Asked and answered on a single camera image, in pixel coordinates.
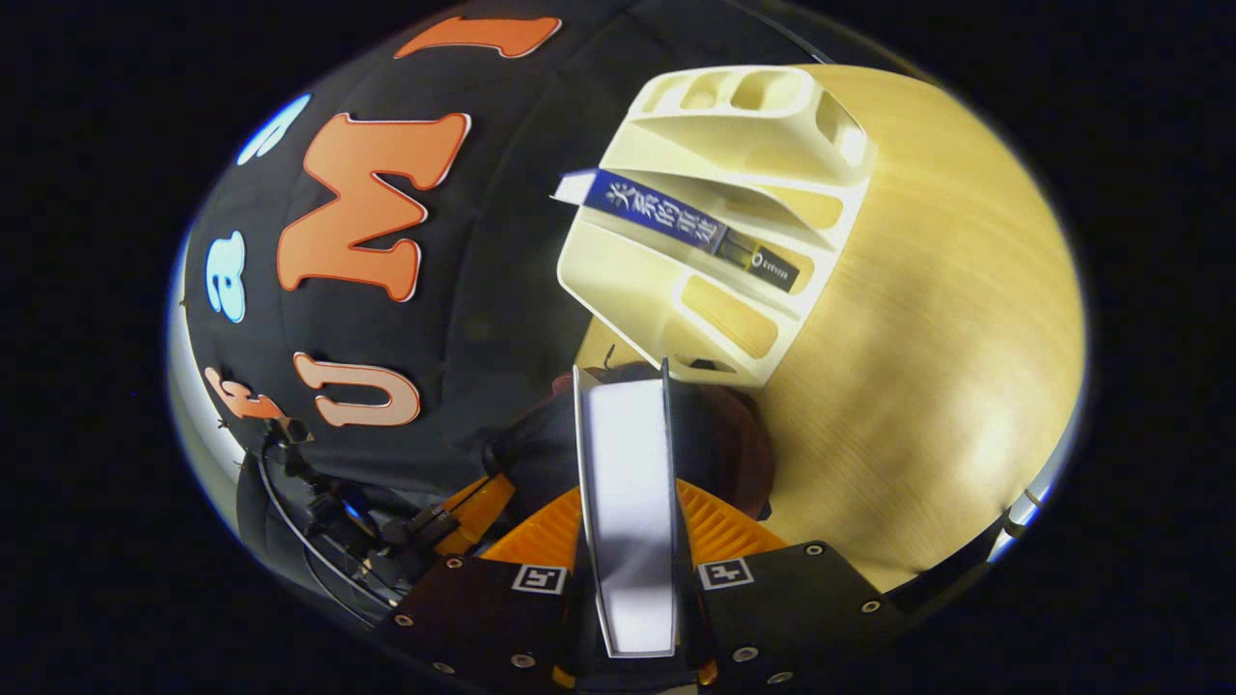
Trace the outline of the maroon schoolbag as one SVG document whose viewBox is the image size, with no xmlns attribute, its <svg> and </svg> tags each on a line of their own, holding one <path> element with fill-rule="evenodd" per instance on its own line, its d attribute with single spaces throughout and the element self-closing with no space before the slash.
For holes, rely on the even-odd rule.
<svg viewBox="0 0 1236 695">
<path fill-rule="evenodd" d="M 603 383 L 662 376 L 649 362 L 583 371 Z M 721 385 L 670 381 L 670 390 L 676 481 L 705 488 L 753 519 L 764 518 L 776 458 L 755 399 Z M 506 511 L 512 526 L 578 487 L 574 373 L 557 377 L 548 398 L 514 423 L 486 432 L 476 449 L 485 472 L 502 472 L 514 484 Z"/>
</svg>

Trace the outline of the black and white spine book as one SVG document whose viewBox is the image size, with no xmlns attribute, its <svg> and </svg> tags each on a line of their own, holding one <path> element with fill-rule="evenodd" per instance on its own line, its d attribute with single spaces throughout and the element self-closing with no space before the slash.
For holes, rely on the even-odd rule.
<svg viewBox="0 0 1236 695">
<path fill-rule="evenodd" d="M 680 650 L 684 514 L 666 375 L 603 383 L 574 369 L 583 545 L 606 655 L 672 658 Z"/>
</svg>

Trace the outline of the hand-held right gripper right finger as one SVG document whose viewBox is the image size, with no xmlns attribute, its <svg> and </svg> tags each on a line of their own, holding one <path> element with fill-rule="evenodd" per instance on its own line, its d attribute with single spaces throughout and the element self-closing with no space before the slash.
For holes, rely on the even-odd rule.
<svg viewBox="0 0 1236 695">
<path fill-rule="evenodd" d="M 816 690 L 908 616 L 821 540 L 790 544 L 714 493 L 677 484 L 703 690 Z"/>
</svg>

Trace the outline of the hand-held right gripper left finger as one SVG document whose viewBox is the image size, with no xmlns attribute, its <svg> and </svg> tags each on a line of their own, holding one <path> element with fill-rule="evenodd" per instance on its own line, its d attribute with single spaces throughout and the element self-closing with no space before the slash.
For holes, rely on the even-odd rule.
<svg viewBox="0 0 1236 695">
<path fill-rule="evenodd" d="M 574 690 L 581 493 L 570 488 L 478 556 L 447 555 L 377 627 L 407 664 L 472 690 Z"/>
</svg>

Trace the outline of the white bookshelf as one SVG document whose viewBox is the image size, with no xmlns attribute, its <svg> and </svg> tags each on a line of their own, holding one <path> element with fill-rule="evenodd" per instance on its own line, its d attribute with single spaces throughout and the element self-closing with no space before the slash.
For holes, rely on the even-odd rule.
<svg viewBox="0 0 1236 695">
<path fill-rule="evenodd" d="M 790 293 L 724 260 L 576 207 L 560 284 L 680 381 L 760 388 L 815 309 L 865 202 L 878 148 L 821 66 L 654 75 L 595 168 L 686 202 L 802 263 Z"/>
</svg>

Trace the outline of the blue cover book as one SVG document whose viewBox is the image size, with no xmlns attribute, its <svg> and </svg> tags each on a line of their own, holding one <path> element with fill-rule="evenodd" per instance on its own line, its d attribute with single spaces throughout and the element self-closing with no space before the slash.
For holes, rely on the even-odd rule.
<svg viewBox="0 0 1236 695">
<path fill-rule="evenodd" d="M 802 263 L 653 185 L 637 183 L 609 169 L 564 173 L 550 193 L 552 202 L 601 211 L 672 237 L 692 249 L 724 260 L 774 289 L 790 293 L 802 276 Z"/>
</svg>

